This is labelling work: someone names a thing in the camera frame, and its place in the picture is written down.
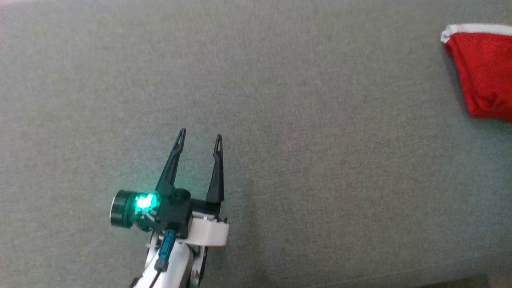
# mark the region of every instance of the black cylindrical lens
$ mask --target black cylindrical lens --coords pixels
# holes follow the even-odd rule
[[[112,200],[110,208],[110,223],[113,226],[130,228],[133,225],[133,214],[135,212],[135,197],[139,193],[119,190]]]

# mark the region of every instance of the red and white cloth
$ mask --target red and white cloth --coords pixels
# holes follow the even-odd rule
[[[512,27],[449,25],[441,41],[459,71],[469,112],[512,122]]]

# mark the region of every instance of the blue connector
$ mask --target blue connector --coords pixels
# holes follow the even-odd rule
[[[167,271],[170,253],[173,250],[175,241],[176,232],[174,230],[166,230],[163,234],[162,245],[160,246],[160,252],[158,253],[158,260],[155,263],[155,270],[160,272]]]

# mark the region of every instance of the robotic arm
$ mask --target robotic arm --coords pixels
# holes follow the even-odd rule
[[[112,201],[113,226],[130,228],[135,224],[152,232],[144,272],[134,278],[130,288],[199,286],[208,248],[226,245],[229,224],[227,218],[219,218],[224,201],[222,136],[217,135],[214,171],[203,201],[191,199],[189,191],[174,186],[185,133],[181,129],[178,134],[154,192],[120,190]]]

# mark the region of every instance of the gray couch cushion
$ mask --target gray couch cushion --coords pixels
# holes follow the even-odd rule
[[[40,1],[0,12],[2,287],[125,287],[112,228],[181,127],[229,245],[204,287],[413,286],[510,267],[512,125],[465,110],[445,25],[507,1]]]

